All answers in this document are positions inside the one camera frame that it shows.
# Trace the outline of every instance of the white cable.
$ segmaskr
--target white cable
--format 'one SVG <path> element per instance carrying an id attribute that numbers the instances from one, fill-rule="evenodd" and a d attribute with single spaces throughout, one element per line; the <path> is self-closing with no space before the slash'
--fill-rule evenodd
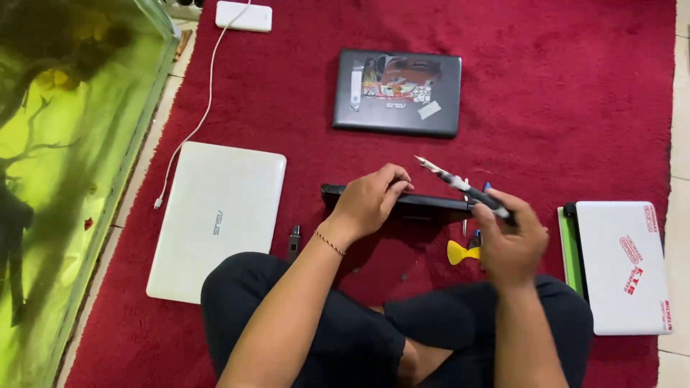
<path id="1" fill-rule="evenodd" d="M 213 54 L 211 55 L 211 69 L 210 69 L 210 77 L 208 79 L 208 106 L 206 107 L 206 112 L 204 113 L 204 116 L 201 118 L 201 121 L 199 121 L 199 125 L 197 125 L 196 129 L 192 131 L 192 133 L 189 134 L 189 136 L 185 137 L 184 140 L 182 140 L 182 143 L 180 143 L 177 148 L 175 149 L 175 152 L 172 153 L 172 156 L 170 157 L 170 161 L 168 162 L 168 169 L 166 170 L 166 179 L 163 181 L 163 191 L 161 191 L 161 195 L 156 199 L 156 202 L 153 205 L 153 208 L 159 208 L 163 204 L 163 197 L 166 194 L 166 189 L 168 188 L 168 178 L 170 177 L 170 168 L 173 166 L 173 160 L 175 160 L 175 156 L 179 152 L 179 150 L 182 148 L 182 145 L 185 144 L 194 134 L 201 128 L 201 125 L 204 123 L 206 120 L 206 116 L 208 116 L 208 112 L 211 110 L 211 103 L 213 102 L 213 64 L 215 63 L 215 53 L 216 50 L 218 50 L 218 45 L 220 44 L 221 39 L 223 39 L 223 35 L 225 35 L 225 32 L 228 30 L 232 24 L 238 20 L 240 16 L 242 16 L 247 9 L 249 9 L 249 6 L 252 4 L 252 0 L 247 1 L 247 6 L 244 7 L 242 12 L 237 14 L 237 16 L 228 23 L 225 28 L 223 28 L 223 32 L 220 33 L 220 37 L 218 37 L 218 41 L 216 42 L 216 46 L 213 48 Z"/>

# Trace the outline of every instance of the asus logo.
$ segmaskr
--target asus logo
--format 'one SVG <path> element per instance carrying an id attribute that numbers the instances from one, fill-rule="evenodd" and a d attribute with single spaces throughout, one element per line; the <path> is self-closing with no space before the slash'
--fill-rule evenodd
<path id="1" fill-rule="evenodd" d="M 216 215 L 216 225 L 213 228 L 213 235 L 220 234 L 220 224 L 223 222 L 223 212 L 218 210 L 218 215 Z"/>

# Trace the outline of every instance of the green folder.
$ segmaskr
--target green folder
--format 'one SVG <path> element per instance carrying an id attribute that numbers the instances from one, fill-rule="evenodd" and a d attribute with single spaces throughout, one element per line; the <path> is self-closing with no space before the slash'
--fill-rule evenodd
<path id="1" fill-rule="evenodd" d="M 571 217 L 563 214 L 563 208 L 558 208 L 558 228 L 561 236 L 561 250 L 563 252 L 563 269 L 565 270 L 565 282 L 580 296 L 582 292 L 582 272 L 580 271 L 580 254 L 578 253 L 578 240 L 575 230 L 575 222 Z"/>

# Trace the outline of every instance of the fish tank glass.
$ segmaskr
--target fish tank glass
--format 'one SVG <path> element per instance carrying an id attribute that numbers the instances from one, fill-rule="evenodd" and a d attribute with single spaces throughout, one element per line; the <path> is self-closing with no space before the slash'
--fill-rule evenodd
<path id="1" fill-rule="evenodd" d="M 0 1 L 0 387 L 50 387 L 179 31 L 156 0 Z"/>

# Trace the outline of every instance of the knee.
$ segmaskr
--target knee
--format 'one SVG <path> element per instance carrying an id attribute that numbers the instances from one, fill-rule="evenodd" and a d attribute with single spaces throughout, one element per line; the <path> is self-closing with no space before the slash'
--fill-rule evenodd
<path id="1" fill-rule="evenodd" d="M 557 309 L 573 327 L 593 333 L 594 318 L 589 303 L 564 282 L 548 275 L 537 276 L 537 290 L 544 309 Z"/>
<path id="2" fill-rule="evenodd" d="M 204 280 L 201 287 L 201 304 L 208 304 L 214 295 L 227 294 L 228 290 L 243 287 L 248 280 L 264 278 L 271 271 L 277 258 L 265 253 L 243 252 L 226 258 Z"/>

